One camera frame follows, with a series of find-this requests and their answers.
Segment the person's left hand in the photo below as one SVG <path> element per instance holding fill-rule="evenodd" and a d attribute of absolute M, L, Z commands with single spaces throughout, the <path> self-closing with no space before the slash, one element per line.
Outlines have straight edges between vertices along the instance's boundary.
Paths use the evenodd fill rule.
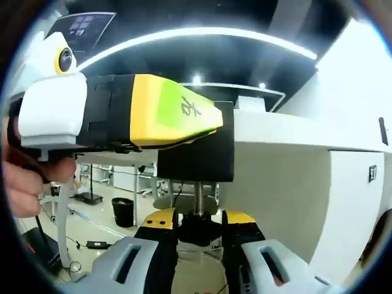
<path fill-rule="evenodd" d="M 73 158 L 63 158 L 55 164 L 39 163 L 11 147 L 7 138 L 8 117 L 2 119 L 1 153 L 5 191 L 13 215 L 25 218 L 40 213 L 38 196 L 43 192 L 46 178 L 66 183 L 76 171 Z"/>

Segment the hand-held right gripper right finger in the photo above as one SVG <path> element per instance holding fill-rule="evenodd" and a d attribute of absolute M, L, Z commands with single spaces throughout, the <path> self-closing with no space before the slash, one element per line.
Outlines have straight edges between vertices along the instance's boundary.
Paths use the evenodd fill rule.
<path fill-rule="evenodd" d="M 309 264 L 275 239 L 266 239 L 255 219 L 222 212 L 222 264 L 230 293 L 339 293 Z"/>

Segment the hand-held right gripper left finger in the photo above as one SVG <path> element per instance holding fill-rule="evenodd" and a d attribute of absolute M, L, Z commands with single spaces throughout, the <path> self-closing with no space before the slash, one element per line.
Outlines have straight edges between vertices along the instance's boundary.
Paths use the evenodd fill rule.
<path fill-rule="evenodd" d="M 170 293 L 178 262 L 175 208 L 146 217 L 135 236 L 124 237 L 97 257 L 73 282 L 74 293 Z"/>

